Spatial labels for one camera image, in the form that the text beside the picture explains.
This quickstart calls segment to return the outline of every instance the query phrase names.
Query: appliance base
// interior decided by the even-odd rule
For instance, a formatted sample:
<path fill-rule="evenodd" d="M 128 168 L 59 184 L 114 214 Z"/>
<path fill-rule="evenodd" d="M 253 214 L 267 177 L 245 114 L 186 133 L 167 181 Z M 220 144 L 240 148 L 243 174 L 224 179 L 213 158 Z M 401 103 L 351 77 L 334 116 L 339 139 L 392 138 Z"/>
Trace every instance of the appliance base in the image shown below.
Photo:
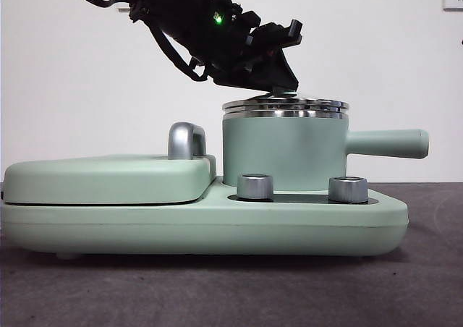
<path fill-rule="evenodd" d="M 368 192 L 377 203 L 244 202 L 229 199 L 236 188 L 217 178 L 198 200 L 175 205 L 4 203 L 1 227 L 20 247 L 61 258 L 87 253 L 380 255 L 401 242 L 407 205 Z"/>

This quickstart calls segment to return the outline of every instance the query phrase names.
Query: silver knob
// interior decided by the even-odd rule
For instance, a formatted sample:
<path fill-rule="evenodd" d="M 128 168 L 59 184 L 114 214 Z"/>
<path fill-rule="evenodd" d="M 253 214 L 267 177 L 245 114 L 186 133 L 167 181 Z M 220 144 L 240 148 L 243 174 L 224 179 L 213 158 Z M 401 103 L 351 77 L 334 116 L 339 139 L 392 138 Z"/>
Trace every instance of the silver knob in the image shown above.
<path fill-rule="evenodd" d="M 243 174 L 238 177 L 238 198 L 273 199 L 273 177 L 263 174 Z"/>
<path fill-rule="evenodd" d="M 362 177 L 332 177 L 328 198 L 341 203 L 365 203 L 368 201 L 368 182 Z"/>

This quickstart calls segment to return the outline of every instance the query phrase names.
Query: chrome handle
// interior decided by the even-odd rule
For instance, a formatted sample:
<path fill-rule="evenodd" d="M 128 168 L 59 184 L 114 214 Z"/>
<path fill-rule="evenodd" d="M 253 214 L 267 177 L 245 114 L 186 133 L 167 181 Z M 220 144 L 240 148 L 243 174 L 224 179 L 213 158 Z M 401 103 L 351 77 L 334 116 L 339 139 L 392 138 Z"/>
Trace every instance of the chrome handle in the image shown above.
<path fill-rule="evenodd" d="M 205 133 L 193 123 L 178 122 L 169 131 L 169 159 L 193 159 L 205 156 Z"/>

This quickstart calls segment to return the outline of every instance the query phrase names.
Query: gray table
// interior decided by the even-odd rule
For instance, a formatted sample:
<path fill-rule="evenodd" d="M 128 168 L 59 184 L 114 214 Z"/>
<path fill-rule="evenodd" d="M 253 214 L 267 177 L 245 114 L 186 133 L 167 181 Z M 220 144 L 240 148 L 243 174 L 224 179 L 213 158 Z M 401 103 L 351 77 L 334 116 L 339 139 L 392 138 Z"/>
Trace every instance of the gray table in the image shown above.
<path fill-rule="evenodd" d="M 463 184 L 372 184 L 409 204 L 375 258 L 88 255 L 2 239 L 2 326 L 463 326 Z"/>

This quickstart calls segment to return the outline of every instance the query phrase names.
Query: silver metal lid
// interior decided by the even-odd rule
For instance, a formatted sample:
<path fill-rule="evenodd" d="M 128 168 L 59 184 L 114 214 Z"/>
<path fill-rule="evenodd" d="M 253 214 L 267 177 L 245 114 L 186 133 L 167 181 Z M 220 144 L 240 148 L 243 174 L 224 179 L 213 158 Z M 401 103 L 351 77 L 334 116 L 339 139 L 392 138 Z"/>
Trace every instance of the silver metal lid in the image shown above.
<path fill-rule="evenodd" d="M 224 119 L 243 117 L 320 117 L 346 119 L 349 104 L 309 98 L 257 97 L 223 105 Z"/>

